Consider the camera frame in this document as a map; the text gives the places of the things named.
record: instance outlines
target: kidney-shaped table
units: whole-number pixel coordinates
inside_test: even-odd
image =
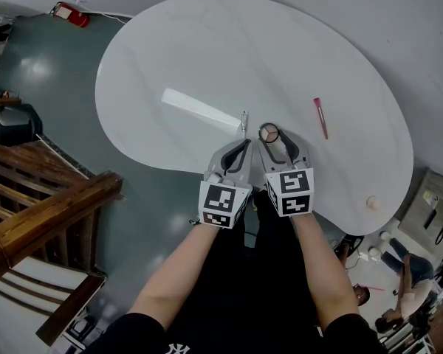
[[[376,69],[325,24],[272,1],[168,0],[145,10],[109,44],[95,99],[118,150],[167,170],[203,173],[241,138],[243,111],[247,138],[265,122],[296,133],[315,170],[314,210],[352,235],[387,223],[410,184],[411,138]],[[263,184],[257,150],[250,183]]]

